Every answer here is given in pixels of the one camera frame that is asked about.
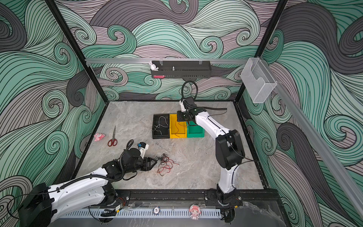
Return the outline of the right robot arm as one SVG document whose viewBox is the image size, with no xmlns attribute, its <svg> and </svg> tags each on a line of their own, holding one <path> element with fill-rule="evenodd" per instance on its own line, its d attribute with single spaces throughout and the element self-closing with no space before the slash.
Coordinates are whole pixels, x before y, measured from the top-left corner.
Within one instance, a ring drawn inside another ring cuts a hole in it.
<svg viewBox="0 0 363 227">
<path fill-rule="evenodd" d="M 221 167 L 220 179 L 216 188 L 217 201 L 222 206 L 232 203 L 232 197 L 236 194 L 233 181 L 235 171 L 245 159 L 244 147 L 238 130 L 230 130 L 213 118 L 208 110 L 224 111 L 227 108 L 199 107 L 195 104 L 198 95 L 196 82 L 188 80 L 181 87 L 180 111 L 177 112 L 177 121 L 193 122 L 194 126 L 200 126 L 213 139 L 215 139 L 215 155 Z"/>
</svg>

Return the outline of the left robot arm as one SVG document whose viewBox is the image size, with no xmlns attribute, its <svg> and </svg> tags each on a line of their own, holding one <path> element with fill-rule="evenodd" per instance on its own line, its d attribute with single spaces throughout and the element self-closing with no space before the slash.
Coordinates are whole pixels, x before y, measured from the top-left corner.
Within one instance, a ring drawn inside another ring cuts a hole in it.
<svg viewBox="0 0 363 227">
<path fill-rule="evenodd" d="M 107 162 L 89 174 L 48 186 L 35 186 L 18 206 L 20 226 L 47 227 L 73 211 L 93 206 L 113 205 L 119 199 L 112 184 L 127 181 L 126 174 L 151 170 L 156 161 L 145 157 L 149 145 L 140 142 L 134 148 L 130 140 L 118 159 Z"/>
</svg>

